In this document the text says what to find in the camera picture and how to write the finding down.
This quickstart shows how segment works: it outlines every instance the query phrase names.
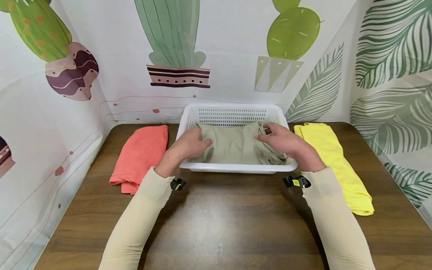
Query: arm sleeve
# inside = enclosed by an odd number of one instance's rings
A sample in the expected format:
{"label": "arm sleeve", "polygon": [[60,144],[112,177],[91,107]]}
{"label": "arm sleeve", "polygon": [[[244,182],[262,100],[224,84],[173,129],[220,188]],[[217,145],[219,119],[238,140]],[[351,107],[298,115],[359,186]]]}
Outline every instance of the arm sleeve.
{"label": "arm sleeve", "polygon": [[303,197],[312,210],[331,270],[374,270],[368,243],[348,208],[332,168],[302,172],[310,182]]}
{"label": "arm sleeve", "polygon": [[136,270],[144,245],[171,195],[174,177],[163,178],[152,167],[118,220],[105,247],[99,270]]}

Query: striped pot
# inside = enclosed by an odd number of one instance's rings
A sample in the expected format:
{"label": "striped pot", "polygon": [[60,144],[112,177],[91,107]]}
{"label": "striped pot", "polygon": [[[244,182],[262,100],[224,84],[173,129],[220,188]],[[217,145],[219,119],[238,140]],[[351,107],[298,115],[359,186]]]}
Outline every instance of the striped pot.
{"label": "striped pot", "polygon": [[210,88],[210,70],[193,67],[157,67],[147,65],[152,86]]}
{"label": "striped pot", "polygon": [[45,75],[55,92],[65,98],[86,101],[92,97],[90,88],[99,74],[96,59],[80,43],[68,46],[65,58],[47,62]]}
{"label": "striped pot", "polygon": [[5,140],[0,137],[0,178],[14,165],[15,162],[12,160],[12,152]]}

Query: palm leaf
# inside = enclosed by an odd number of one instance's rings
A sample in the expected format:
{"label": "palm leaf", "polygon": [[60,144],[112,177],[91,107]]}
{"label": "palm leaf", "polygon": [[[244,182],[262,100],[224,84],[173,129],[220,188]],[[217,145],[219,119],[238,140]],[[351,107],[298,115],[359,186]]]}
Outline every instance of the palm leaf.
{"label": "palm leaf", "polygon": [[363,20],[356,83],[376,87],[432,68],[432,1],[375,0]]}
{"label": "palm leaf", "polygon": [[289,107],[289,122],[317,121],[335,102],[342,73],[343,43],[321,58]]}
{"label": "palm leaf", "polygon": [[423,201],[432,195],[432,173],[403,168],[391,163],[385,163],[384,166],[415,207],[420,207]]}
{"label": "palm leaf", "polygon": [[432,84],[359,98],[350,118],[377,155],[422,149],[432,143]]}

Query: table surface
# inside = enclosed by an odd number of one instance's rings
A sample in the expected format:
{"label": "table surface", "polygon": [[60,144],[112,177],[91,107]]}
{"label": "table surface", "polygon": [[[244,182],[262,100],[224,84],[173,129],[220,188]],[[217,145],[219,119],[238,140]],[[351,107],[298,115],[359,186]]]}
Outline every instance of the table surface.
{"label": "table surface", "polygon": [[[356,216],[376,269],[432,269],[432,231],[358,131],[329,123],[373,198],[375,214]],[[108,180],[123,144],[145,125],[116,126],[72,200],[37,270],[94,270],[132,196]],[[169,144],[178,125],[169,126]],[[191,172],[173,192],[144,247],[138,269],[328,269],[301,189],[283,173]]]}

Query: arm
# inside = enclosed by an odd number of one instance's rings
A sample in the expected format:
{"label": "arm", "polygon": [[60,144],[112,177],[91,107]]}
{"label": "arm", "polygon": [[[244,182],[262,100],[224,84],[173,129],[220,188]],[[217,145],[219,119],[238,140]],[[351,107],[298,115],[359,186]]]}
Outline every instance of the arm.
{"label": "arm", "polygon": [[260,134],[257,140],[293,157],[311,182],[310,187],[303,189],[303,197],[311,208],[330,269],[374,270],[366,238],[346,204],[333,170],[301,137],[275,123],[264,127],[271,136]]}
{"label": "arm", "polygon": [[348,208],[342,188],[330,167],[302,172],[311,182],[303,189],[314,216],[331,270],[374,270],[366,238]]}
{"label": "arm", "polygon": [[172,179],[161,177],[154,168],[147,172],[108,239],[99,270],[137,269],[144,244],[171,195]]}
{"label": "arm", "polygon": [[199,156],[212,144],[200,141],[201,129],[185,132],[144,177],[105,247],[99,270],[136,270],[156,219],[171,195],[175,170],[186,158]]}

